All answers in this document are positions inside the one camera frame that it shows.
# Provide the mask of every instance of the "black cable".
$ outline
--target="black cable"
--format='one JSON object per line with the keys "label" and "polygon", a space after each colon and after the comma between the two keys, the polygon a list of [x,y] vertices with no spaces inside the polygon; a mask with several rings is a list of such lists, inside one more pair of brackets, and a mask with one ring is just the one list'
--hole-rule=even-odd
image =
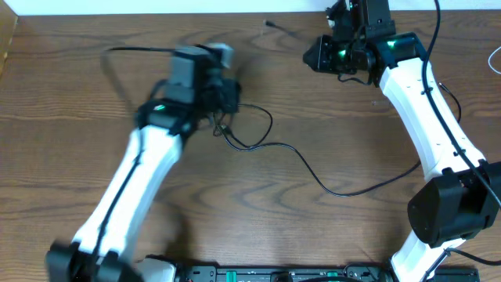
{"label": "black cable", "polygon": [[457,115],[457,123],[460,123],[461,121],[461,116],[462,116],[462,110],[461,110],[461,104],[460,102],[458,101],[458,99],[454,96],[454,94],[452,94],[452,92],[441,82],[438,83],[438,86],[440,86],[442,89],[444,89],[445,92],[447,92],[447,94],[449,94],[453,99],[454,99],[454,102],[456,102],[456,105],[457,105],[457,110],[458,110],[458,115]]}
{"label": "black cable", "polygon": [[501,261],[489,261],[487,259],[482,259],[482,258],[479,258],[475,255],[472,255],[472,254],[469,254],[465,251],[461,251],[461,250],[458,250],[456,248],[446,248],[445,249],[445,252],[448,252],[450,255],[450,252],[455,252],[456,254],[458,255],[462,255],[463,257],[465,258],[469,258],[471,260],[474,260],[475,262],[479,262],[483,265],[487,265],[487,266],[501,266]]}
{"label": "black cable", "polygon": [[[268,130],[266,130],[266,133],[261,137],[261,139],[259,139],[259,141],[257,141],[256,143],[252,144],[252,145],[246,145],[244,144],[243,142],[241,142],[239,139],[237,139],[233,134],[232,134],[232,138],[238,143],[240,144],[241,146],[243,147],[246,147],[246,148],[250,148],[250,147],[253,147],[253,146],[258,146],[259,144],[261,144],[263,141],[265,141],[266,137],[268,137],[268,134],[269,132],[272,130],[272,126],[273,126],[273,116],[272,114],[270,114],[270,112],[268,112],[265,108],[262,108],[260,106],[256,106],[256,105],[252,105],[252,104],[245,104],[245,103],[240,103],[238,104],[239,107],[250,107],[250,108],[254,108],[254,109],[257,109],[257,110],[261,110],[263,112],[265,112],[268,116],[269,116],[269,126],[268,126]],[[219,119],[219,122],[217,123],[218,125],[221,125],[221,121],[223,119],[224,115]]]}
{"label": "black cable", "polygon": [[299,282],[329,282],[329,281],[339,281],[339,282],[360,282],[360,280],[350,277],[318,277],[311,278],[307,280],[301,280]]}
{"label": "black cable", "polygon": [[155,83],[155,85],[150,91],[150,99],[155,98],[155,95],[158,93],[158,91],[162,89],[162,87],[164,87],[166,84],[167,84],[167,79],[160,79],[159,81],[157,81],[157,83]]}
{"label": "black cable", "polygon": [[276,24],[276,23],[273,23],[273,22],[272,22],[272,21],[270,21],[270,20],[265,20],[265,21],[264,21],[264,25],[265,25],[266,27],[272,27],[272,28],[275,28],[275,29],[277,29],[277,30],[279,30],[279,31],[282,31],[283,33],[285,33],[285,34],[287,34],[287,35],[291,36],[292,38],[295,38],[295,39],[297,39],[297,40],[299,40],[299,41],[303,41],[303,40],[304,40],[303,38],[300,38],[299,36],[297,36],[295,32],[293,32],[293,31],[289,31],[289,30],[288,30],[288,29],[286,29],[285,27],[281,27],[280,25],[278,25],[278,24]]}
{"label": "black cable", "polygon": [[[131,100],[127,97],[126,91],[122,84],[120,83],[110,61],[108,58],[108,53],[113,52],[113,51],[144,51],[144,52],[173,52],[173,49],[161,49],[161,48],[145,48],[145,47],[114,47],[105,50],[101,54],[101,69],[103,71],[103,74],[105,75],[106,78],[110,81],[111,85],[113,86],[115,92],[121,98],[127,103],[127,107],[129,109],[129,112],[133,113],[134,109],[132,106]],[[154,94],[157,92],[158,89],[153,88],[152,92],[150,93],[150,97],[154,96]],[[139,139],[139,152],[137,156],[134,159],[134,164],[131,167],[131,170],[128,172],[127,176],[124,179],[124,182],[121,184],[120,188],[117,191],[117,194],[113,198],[110,207],[106,211],[106,214],[104,215],[103,221],[101,222],[99,226],[99,233],[98,237],[96,240],[96,246],[94,247],[94,250],[92,251],[91,254],[91,274],[92,274],[92,279],[96,280],[97,276],[97,260],[99,257],[99,250],[101,248],[101,243],[103,242],[104,235],[106,234],[106,227],[108,225],[108,222],[110,221],[111,214],[113,213],[113,210],[115,206],[118,203],[118,200],[120,199],[120,196],[124,192],[125,187],[127,186],[128,181],[132,177],[132,174],[134,173],[135,169],[140,165],[141,163],[141,156],[144,148],[144,138],[142,136],[141,130],[138,127],[138,139]]]}
{"label": "black cable", "polygon": [[[445,85],[443,85],[442,83],[440,83],[440,86],[442,88],[445,88],[447,89],[447,87],[445,87]],[[446,90],[446,92],[454,99],[454,101],[456,102],[456,105],[457,105],[457,108],[458,108],[458,111],[459,111],[459,114],[458,114],[458,118],[457,118],[457,122],[461,122],[461,104],[459,102],[459,100],[454,96],[454,94],[452,94],[452,92],[449,91],[449,89]],[[331,195],[334,195],[334,196],[337,196],[337,197],[353,197],[353,196],[358,196],[358,195],[361,195],[361,194],[364,194],[364,193],[367,193],[367,192],[370,192],[372,190],[375,190],[377,188],[380,188],[382,186],[385,186],[389,183],[393,183],[394,181],[397,181],[403,177],[406,177],[408,176],[411,172],[415,171],[417,168],[419,168],[419,166],[421,165],[421,161],[418,161],[417,163],[415,163],[410,169],[408,169],[407,171],[403,172],[401,175],[397,175],[395,176],[394,178],[392,179],[389,179],[389,180],[386,180],[386,181],[383,181],[382,183],[378,183],[376,185],[373,185],[369,188],[365,188],[363,190],[359,190],[359,191],[356,191],[356,192],[352,192],[352,193],[335,193],[333,192],[332,190],[328,189],[327,187],[325,187],[323,185],[323,183],[320,181],[319,177],[313,172],[312,168],[309,166],[308,162],[305,160],[305,158],[301,155],[301,153],[299,153],[299,151],[294,148],[293,146],[289,145],[289,144],[285,144],[285,143],[266,143],[266,144],[262,144],[261,143],[266,139],[266,137],[268,136],[268,134],[270,133],[270,131],[272,130],[272,126],[273,126],[273,116],[270,112],[268,112],[266,109],[262,108],[262,107],[259,107],[259,106],[255,106],[255,105],[252,105],[252,104],[239,104],[239,106],[245,106],[245,107],[252,107],[254,109],[258,109],[258,110],[262,110],[264,111],[269,117],[270,117],[270,124],[269,124],[269,127],[268,127],[268,130],[266,131],[266,133],[263,135],[263,137],[257,142],[255,143],[254,145],[246,145],[245,143],[241,142],[238,138],[235,137],[235,135],[233,134],[231,128],[228,126],[228,125],[222,125],[221,122],[223,120],[223,118],[225,117],[225,115],[222,115],[219,119],[216,119],[214,117],[214,131],[213,131],[213,136],[221,136],[223,135],[224,138],[225,138],[225,141],[228,143],[228,145],[230,147],[232,147],[234,150],[237,150],[239,152],[251,152],[253,150],[258,150],[258,149],[261,149],[261,148],[264,148],[266,146],[283,146],[283,147],[286,147],[287,149],[290,149],[292,150],[293,152],[295,152],[299,158],[303,161],[303,164],[305,164],[306,168],[310,171],[310,173],[312,174],[313,178],[316,180],[316,182],[329,194]],[[245,149],[242,149],[242,148],[239,148],[237,146],[235,146],[228,138],[228,136],[230,136],[232,139],[235,140],[235,142],[237,142],[238,144],[240,144],[241,146],[243,146]]]}
{"label": "black cable", "polygon": [[366,47],[367,45],[367,37],[364,36],[364,42],[363,42],[363,45],[360,44],[360,41],[361,41],[361,38],[362,38],[362,30],[364,30],[364,28],[366,28],[367,26],[365,24],[361,25],[358,29],[357,29],[357,38],[352,41],[351,43],[355,43],[357,44],[357,49],[363,49]]}
{"label": "black cable", "polygon": [[447,258],[448,253],[444,250],[442,252],[442,254],[437,258],[437,260],[435,262],[433,262],[433,264],[430,266],[430,268],[424,272],[424,275],[423,275],[423,278],[421,278],[420,282],[426,282],[426,280],[428,280],[428,277],[430,276],[430,274],[432,272],[434,272],[438,266],[440,266],[440,264],[445,260],[445,258]]}
{"label": "black cable", "polygon": [[373,272],[370,271],[370,268],[365,264],[365,263],[358,263],[358,262],[353,262],[353,263],[348,263],[344,268],[343,268],[343,275],[348,277],[348,269],[353,266],[361,266],[367,268],[367,271],[369,271],[369,275],[374,279],[374,281],[378,281],[378,279],[373,275]]}
{"label": "black cable", "polygon": [[423,80],[423,87],[424,87],[424,92],[426,93],[426,96],[428,98],[428,101],[430,102],[431,108],[435,112],[435,115],[437,116],[438,121],[440,121],[440,124],[442,125],[445,133],[451,140],[452,145],[456,149],[456,152],[458,155],[461,156],[463,161],[468,165],[468,167],[471,169],[471,171],[477,176],[478,180],[482,183],[482,185],[487,189],[488,193],[494,198],[494,200],[497,202],[499,208],[501,208],[501,200],[498,198],[496,193],[494,193],[494,190],[492,190],[491,186],[485,180],[484,176],[477,170],[477,168],[471,163],[470,159],[468,159],[467,155],[464,153],[463,149],[461,146],[458,144],[456,138],[452,134],[450,128],[448,127],[447,123],[445,123],[444,118],[440,114],[440,110],[438,110],[437,105],[435,104],[435,101],[433,100],[433,97],[431,96],[431,89],[428,86],[428,79],[427,79],[427,65],[428,62],[430,61],[430,55],[431,52],[433,51],[433,47],[435,44],[435,41],[437,40],[438,36],[438,31],[440,30],[440,20],[441,20],[441,13],[440,13],[440,4],[438,3],[438,0],[434,0],[435,6],[437,7],[437,25],[435,27],[435,31],[433,33],[433,37],[431,38],[431,43],[430,46],[428,47],[426,58],[423,61],[423,68],[421,70],[421,77]]}
{"label": "black cable", "polygon": [[372,76],[369,74],[369,79],[367,80],[367,82],[364,82],[362,81],[361,79],[359,78],[346,78],[346,79],[341,79],[341,77],[343,76],[343,74],[338,74],[337,75],[337,80],[340,81],[340,82],[348,82],[348,81],[355,81],[355,82],[358,82],[360,84],[363,84],[363,85],[371,85],[373,84],[373,78]]}

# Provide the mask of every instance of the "wood grain surface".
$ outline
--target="wood grain surface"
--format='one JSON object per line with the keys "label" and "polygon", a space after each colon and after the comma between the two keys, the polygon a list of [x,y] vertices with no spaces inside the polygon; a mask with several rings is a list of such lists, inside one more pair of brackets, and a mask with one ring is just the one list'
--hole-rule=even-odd
{"label": "wood grain surface", "polygon": [[[415,31],[427,46],[434,12],[393,17],[399,31]],[[263,19],[304,40],[263,29]],[[501,14],[443,12],[442,19],[431,58],[435,77],[462,103],[472,142],[488,160],[500,161],[501,77],[487,58],[500,44]],[[112,46],[230,44],[234,69],[245,66],[242,101],[275,118],[269,140],[297,147],[336,191],[365,188],[410,168],[416,152],[380,89],[341,84],[302,63],[309,42],[322,33],[329,33],[322,13],[21,18],[0,81],[0,281],[46,280],[49,245],[71,240],[123,157],[131,115],[99,69],[100,52]],[[169,75],[168,55],[113,56],[135,105]],[[501,58],[493,63],[501,68]],[[234,129],[251,142],[267,122],[244,109]],[[162,184],[136,258],[154,253],[222,265],[332,266],[383,262],[406,239],[406,205],[424,185],[420,169],[372,193],[335,198],[289,150],[239,153],[211,133],[191,138]],[[462,249],[499,259],[500,232],[497,220]],[[447,262],[474,265],[457,255]],[[475,266],[482,280],[501,280],[500,269]]]}

